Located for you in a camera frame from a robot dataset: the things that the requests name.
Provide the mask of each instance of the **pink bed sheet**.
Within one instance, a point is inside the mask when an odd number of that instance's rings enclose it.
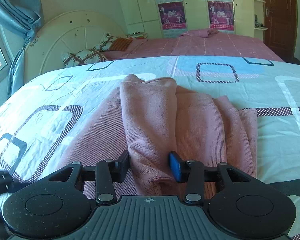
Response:
[[[283,62],[261,40],[227,33],[217,33],[208,38],[180,36],[174,39],[147,40],[124,58],[181,55],[252,57]]]

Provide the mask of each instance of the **bed sheet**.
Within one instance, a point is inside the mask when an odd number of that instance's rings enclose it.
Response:
[[[283,62],[261,40],[228,33],[217,33],[208,38],[180,36],[173,39],[148,40],[124,58],[180,55],[253,57]]]
[[[41,75],[0,107],[0,170],[22,181],[55,171],[71,140],[129,73],[178,85],[258,113],[257,177],[297,207],[300,239],[300,66],[245,57],[169,56],[101,62]],[[0,195],[0,209],[8,194]]]

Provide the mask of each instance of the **stack of books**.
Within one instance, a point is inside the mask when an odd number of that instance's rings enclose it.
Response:
[[[127,35],[127,38],[131,38],[134,40],[146,39],[147,37],[148,37],[148,34],[145,32],[136,32],[136,33]]]

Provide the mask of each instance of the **patterned pillow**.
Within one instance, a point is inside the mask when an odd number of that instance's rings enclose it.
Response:
[[[102,39],[101,43],[94,47],[98,51],[125,51],[132,39],[117,38],[107,33]]]
[[[77,54],[64,52],[62,54],[62,61],[66,67],[76,67],[87,64],[99,63],[107,61],[108,59],[95,49],[81,50]]]

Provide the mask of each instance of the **door handle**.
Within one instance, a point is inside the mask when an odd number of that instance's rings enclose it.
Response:
[[[269,17],[269,13],[273,13],[273,11],[269,10],[269,7],[266,8],[266,16]]]

